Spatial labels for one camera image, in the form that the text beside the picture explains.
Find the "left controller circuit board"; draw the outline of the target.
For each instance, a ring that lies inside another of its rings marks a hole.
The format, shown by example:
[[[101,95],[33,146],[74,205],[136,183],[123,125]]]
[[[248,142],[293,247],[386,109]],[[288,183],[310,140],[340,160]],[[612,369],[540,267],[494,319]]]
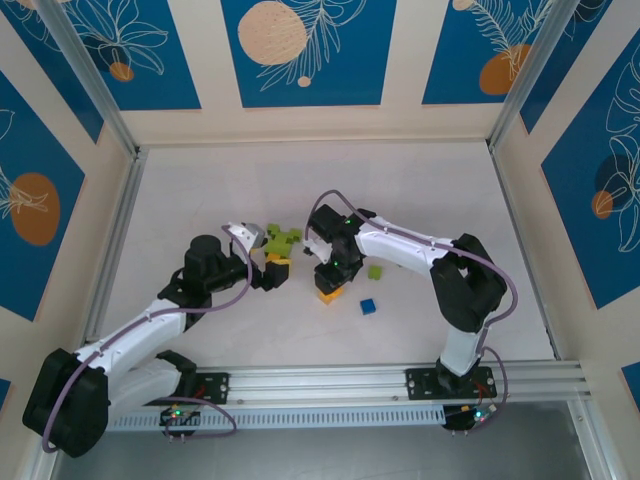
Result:
[[[173,408],[169,407],[160,412],[160,427],[197,426],[200,423],[200,408]]]

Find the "controller circuit board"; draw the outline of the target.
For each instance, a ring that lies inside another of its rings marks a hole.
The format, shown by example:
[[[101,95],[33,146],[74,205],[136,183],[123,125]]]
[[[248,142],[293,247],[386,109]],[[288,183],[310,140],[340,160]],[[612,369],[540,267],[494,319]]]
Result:
[[[476,426],[484,424],[497,410],[497,406],[493,404],[488,407],[468,405],[446,407],[443,428],[451,432],[468,433]]]
[[[169,407],[160,412],[160,427],[197,426],[200,423],[200,408],[173,408]]]

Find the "grey metal plate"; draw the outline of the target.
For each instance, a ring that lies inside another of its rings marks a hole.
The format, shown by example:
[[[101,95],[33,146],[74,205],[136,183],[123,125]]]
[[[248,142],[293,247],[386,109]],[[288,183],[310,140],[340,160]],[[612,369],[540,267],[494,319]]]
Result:
[[[440,426],[241,431],[170,443],[109,433],[53,480],[591,480],[567,407],[511,404],[476,433]]]

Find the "right controller circuit board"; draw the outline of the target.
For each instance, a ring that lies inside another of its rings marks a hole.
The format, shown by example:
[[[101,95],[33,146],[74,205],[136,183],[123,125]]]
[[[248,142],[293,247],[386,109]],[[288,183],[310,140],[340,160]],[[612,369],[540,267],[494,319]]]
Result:
[[[484,424],[497,410],[497,406],[493,404],[488,407],[468,405],[446,407],[443,428],[451,432],[468,433],[476,426]]]

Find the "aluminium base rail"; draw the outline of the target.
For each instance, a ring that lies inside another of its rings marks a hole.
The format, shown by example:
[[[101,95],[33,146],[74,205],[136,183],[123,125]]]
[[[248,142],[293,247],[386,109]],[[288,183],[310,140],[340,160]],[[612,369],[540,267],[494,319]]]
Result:
[[[230,375],[227,405],[249,407],[337,407],[404,405],[409,402],[405,371],[412,364],[306,367],[201,368],[207,376]],[[591,397],[577,361],[506,361],[508,400],[573,401]]]

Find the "aluminium side rail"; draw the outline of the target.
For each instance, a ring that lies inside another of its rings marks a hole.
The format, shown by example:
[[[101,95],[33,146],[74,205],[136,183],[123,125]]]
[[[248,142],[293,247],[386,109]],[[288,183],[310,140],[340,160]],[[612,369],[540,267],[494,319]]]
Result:
[[[494,166],[494,169],[495,169],[496,177],[497,177],[498,182],[500,184],[500,188],[501,188],[501,191],[502,191],[502,194],[503,194],[503,197],[504,197],[504,201],[505,201],[507,210],[509,212],[511,224],[513,226],[515,237],[516,237],[516,240],[517,240],[517,243],[518,243],[518,246],[519,246],[520,255],[521,255],[522,260],[524,262],[525,270],[526,270],[527,276],[528,276],[528,281],[529,281],[533,296],[534,296],[535,301],[536,301],[538,313],[539,313],[539,315],[541,317],[542,323],[544,324],[545,332],[546,332],[546,335],[548,337],[549,344],[550,344],[550,346],[552,348],[554,359],[555,360],[563,360],[562,350],[558,345],[558,342],[557,342],[557,339],[556,339],[556,335],[555,335],[555,332],[553,330],[553,326],[552,326],[552,324],[550,322],[547,306],[546,306],[546,304],[545,304],[545,302],[544,302],[544,300],[542,298],[539,286],[537,285],[535,272],[533,271],[532,264],[531,264],[529,256],[528,256],[528,252],[526,250],[524,237],[523,237],[521,229],[520,229],[517,212],[516,212],[516,210],[514,208],[507,182],[506,182],[505,177],[504,177],[504,175],[502,173],[501,167],[499,165],[499,162],[497,160],[497,156],[496,156],[494,150],[491,147],[489,147],[488,148],[488,152],[489,152],[489,155],[491,157],[491,160],[492,160],[492,163],[493,163],[493,166]]]
[[[77,339],[74,341],[72,352],[100,339],[99,334],[101,333],[111,298],[148,154],[149,149],[141,147],[128,167],[108,235],[106,236],[101,263],[92,285],[90,302],[85,309],[81,329]]]

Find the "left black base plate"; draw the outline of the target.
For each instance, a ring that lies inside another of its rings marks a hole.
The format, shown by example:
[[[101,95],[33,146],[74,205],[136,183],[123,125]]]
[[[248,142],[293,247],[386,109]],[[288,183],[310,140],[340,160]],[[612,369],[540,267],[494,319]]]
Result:
[[[230,375],[226,372],[186,374],[181,377],[174,395],[224,405],[229,394],[229,380]]]

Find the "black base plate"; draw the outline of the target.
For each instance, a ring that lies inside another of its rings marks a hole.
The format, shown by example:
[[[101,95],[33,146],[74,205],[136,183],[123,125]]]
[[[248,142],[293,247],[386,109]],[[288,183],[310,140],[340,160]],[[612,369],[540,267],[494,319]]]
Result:
[[[174,395],[224,405],[229,394],[229,380],[230,375],[226,372],[186,374],[181,377]]]
[[[470,373],[457,377],[439,371],[436,367],[411,368],[405,371],[408,398],[410,400],[463,400],[496,398],[497,389],[493,371],[480,366]]]

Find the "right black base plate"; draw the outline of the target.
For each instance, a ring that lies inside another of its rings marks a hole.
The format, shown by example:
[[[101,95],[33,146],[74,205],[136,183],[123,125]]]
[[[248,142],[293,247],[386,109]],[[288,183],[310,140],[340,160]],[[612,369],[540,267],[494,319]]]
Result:
[[[408,398],[410,400],[463,400],[496,398],[497,389],[493,371],[480,366],[470,373],[457,377],[439,371],[436,367],[411,368],[405,371]]]

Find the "aluminium corner post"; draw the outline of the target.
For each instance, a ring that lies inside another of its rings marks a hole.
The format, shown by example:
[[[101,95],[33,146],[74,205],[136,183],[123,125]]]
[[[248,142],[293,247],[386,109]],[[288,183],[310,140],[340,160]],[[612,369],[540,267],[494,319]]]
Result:
[[[501,107],[497,120],[486,138],[488,151],[493,155],[506,137],[524,101],[539,78],[551,53],[557,45],[566,24],[572,17],[580,0],[554,0],[549,16],[541,25],[520,72]]]
[[[139,145],[62,6],[56,0],[33,0],[33,4],[101,117],[130,160],[135,162]]]

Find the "aluminium frame bar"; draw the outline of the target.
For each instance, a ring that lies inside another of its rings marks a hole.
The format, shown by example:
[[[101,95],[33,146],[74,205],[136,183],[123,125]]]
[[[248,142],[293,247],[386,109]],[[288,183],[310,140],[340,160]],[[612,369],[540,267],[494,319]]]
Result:
[[[27,457],[26,463],[20,474],[20,480],[51,480],[55,463],[56,453],[45,453],[35,449]]]
[[[568,401],[567,406],[591,480],[610,480],[604,452],[594,424],[588,414],[586,404],[581,399],[578,399]]]

